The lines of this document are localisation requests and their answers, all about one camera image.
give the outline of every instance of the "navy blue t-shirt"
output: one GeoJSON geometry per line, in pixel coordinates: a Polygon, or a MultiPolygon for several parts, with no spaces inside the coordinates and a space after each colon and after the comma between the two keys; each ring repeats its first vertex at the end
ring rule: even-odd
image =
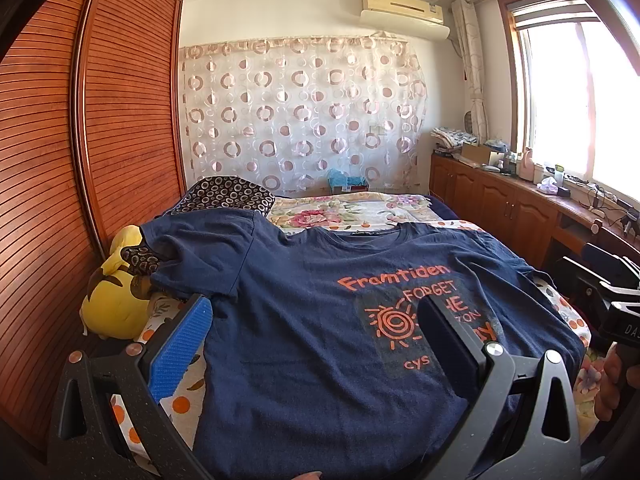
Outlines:
{"type": "Polygon", "coordinates": [[[287,236],[220,208],[142,226],[169,258],[152,282],[212,298],[206,394],[193,452],[217,480],[374,480],[434,453],[466,408],[417,321],[432,295],[511,354],[556,349],[575,378],[584,346],[484,232],[403,223],[384,234],[287,236]]]}

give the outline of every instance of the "wardrobe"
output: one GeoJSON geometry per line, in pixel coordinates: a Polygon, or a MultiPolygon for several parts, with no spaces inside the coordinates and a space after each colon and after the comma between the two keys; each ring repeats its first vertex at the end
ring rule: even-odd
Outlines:
{"type": "Polygon", "coordinates": [[[46,449],[78,311],[127,224],[184,193],[182,0],[47,0],[0,63],[0,416],[46,449]]]}

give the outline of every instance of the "air conditioner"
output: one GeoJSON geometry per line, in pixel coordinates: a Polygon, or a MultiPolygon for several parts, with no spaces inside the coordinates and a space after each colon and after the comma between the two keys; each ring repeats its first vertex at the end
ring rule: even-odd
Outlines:
{"type": "Polygon", "coordinates": [[[360,24],[431,41],[446,40],[442,7],[422,0],[362,0],[360,24]]]}

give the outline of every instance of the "orange sun graphic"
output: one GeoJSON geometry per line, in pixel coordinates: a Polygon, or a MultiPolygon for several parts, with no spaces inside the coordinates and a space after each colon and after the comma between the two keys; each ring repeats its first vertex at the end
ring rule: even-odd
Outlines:
{"type": "Polygon", "coordinates": [[[406,310],[400,309],[400,301],[395,307],[379,305],[378,308],[366,308],[365,312],[372,312],[369,317],[376,318],[370,325],[376,325],[376,335],[383,335],[391,339],[389,346],[392,350],[396,349],[396,341],[405,348],[409,345],[405,339],[418,340],[422,339],[421,335],[414,335],[415,327],[419,326],[415,320],[415,314],[411,314],[411,305],[406,310]]]}

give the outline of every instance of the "tied curtain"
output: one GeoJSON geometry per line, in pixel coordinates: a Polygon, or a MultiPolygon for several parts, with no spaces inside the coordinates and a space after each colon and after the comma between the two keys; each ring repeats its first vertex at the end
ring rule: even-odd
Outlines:
{"type": "Polygon", "coordinates": [[[427,88],[396,38],[281,38],[180,50],[188,184],[235,175],[283,196],[336,169],[370,189],[417,185],[427,88]]]}
{"type": "Polygon", "coordinates": [[[484,111],[484,61],[480,29],[474,4],[466,0],[455,0],[451,4],[453,19],[456,23],[458,43],[465,64],[466,84],[471,99],[471,122],[478,144],[487,140],[487,122],[484,111]]]}

